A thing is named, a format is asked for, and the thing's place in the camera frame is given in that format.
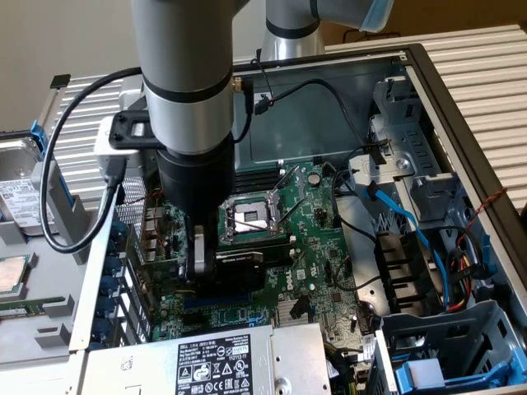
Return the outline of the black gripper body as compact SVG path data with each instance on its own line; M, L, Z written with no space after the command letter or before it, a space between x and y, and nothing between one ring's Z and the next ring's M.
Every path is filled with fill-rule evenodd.
M227 137L212 150L198 155L156 152L165 197L195 225L217 215L235 183L235 144Z

